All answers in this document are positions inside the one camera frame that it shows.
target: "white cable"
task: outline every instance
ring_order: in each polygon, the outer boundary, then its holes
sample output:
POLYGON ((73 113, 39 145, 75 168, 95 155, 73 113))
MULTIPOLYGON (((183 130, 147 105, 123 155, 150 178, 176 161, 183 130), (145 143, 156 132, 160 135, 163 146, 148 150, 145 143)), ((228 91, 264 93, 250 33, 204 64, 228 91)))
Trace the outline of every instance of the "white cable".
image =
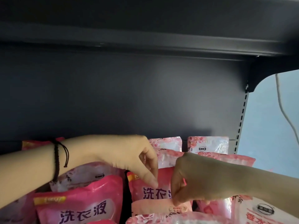
POLYGON ((294 127, 294 125, 292 124, 292 122, 290 121, 289 117, 287 116, 287 114, 285 113, 285 111, 283 110, 282 104, 281 104, 281 96, 280 96, 280 85, 279 85, 279 78, 278 78, 278 74, 275 74, 275 79, 276 79, 276 90, 277 90, 277 97, 278 97, 278 104, 279 104, 279 108, 283 114, 283 116, 286 118, 286 120, 288 121, 288 123, 290 124, 290 126, 292 127, 297 143, 299 145, 299 139, 298 139, 298 134, 296 131, 296 128, 294 127))

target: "black string bracelet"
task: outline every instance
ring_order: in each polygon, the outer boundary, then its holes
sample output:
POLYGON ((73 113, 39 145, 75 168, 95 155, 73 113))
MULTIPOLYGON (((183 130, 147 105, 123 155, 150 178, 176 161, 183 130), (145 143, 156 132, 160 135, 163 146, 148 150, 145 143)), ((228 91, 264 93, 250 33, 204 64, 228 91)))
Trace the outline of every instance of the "black string bracelet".
POLYGON ((55 172, 54 172, 54 177, 52 182, 56 183, 58 181, 59 167, 60 167, 58 146, 61 145, 63 147, 66 155, 65 165, 63 167, 68 166, 70 154, 67 147, 63 145, 61 142, 57 141, 56 139, 50 139, 50 141, 54 144, 54 159, 55 159, 55 172))

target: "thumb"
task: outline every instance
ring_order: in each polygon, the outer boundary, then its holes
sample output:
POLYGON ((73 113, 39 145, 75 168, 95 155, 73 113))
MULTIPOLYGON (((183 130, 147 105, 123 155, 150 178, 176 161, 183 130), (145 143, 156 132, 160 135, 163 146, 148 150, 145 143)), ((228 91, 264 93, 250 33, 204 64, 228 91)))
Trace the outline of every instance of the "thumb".
POLYGON ((189 200, 193 200, 192 190, 188 185, 183 186, 180 190, 173 196, 172 202, 174 206, 178 206, 181 203, 185 203, 189 200))
POLYGON ((130 168, 134 174, 141 178, 146 184, 150 185, 153 188, 158 188, 159 184, 155 176, 150 172, 149 169, 141 162, 140 159, 136 161, 136 165, 130 168))

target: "wall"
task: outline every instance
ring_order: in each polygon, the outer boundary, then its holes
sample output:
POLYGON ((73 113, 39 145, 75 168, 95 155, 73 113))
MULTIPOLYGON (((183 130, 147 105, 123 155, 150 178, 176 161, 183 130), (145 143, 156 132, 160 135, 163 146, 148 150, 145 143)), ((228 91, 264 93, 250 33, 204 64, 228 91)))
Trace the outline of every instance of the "wall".
MULTIPOLYGON (((298 131, 299 70, 278 76, 282 105, 298 131)), ((256 168, 299 178, 299 145, 279 109, 274 75, 249 94, 237 154, 256 158, 256 168)))

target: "person's left hand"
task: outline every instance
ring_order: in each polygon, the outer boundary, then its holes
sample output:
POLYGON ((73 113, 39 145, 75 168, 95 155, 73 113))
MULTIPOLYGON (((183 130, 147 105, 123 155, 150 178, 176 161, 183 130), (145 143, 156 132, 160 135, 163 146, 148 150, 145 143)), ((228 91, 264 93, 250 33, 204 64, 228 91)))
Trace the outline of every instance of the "person's left hand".
POLYGON ((158 187, 158 158, 146 136, 98 135, 99 143, 107 145, 97 156, 113 167, 132 171, 145 183, 158 187))

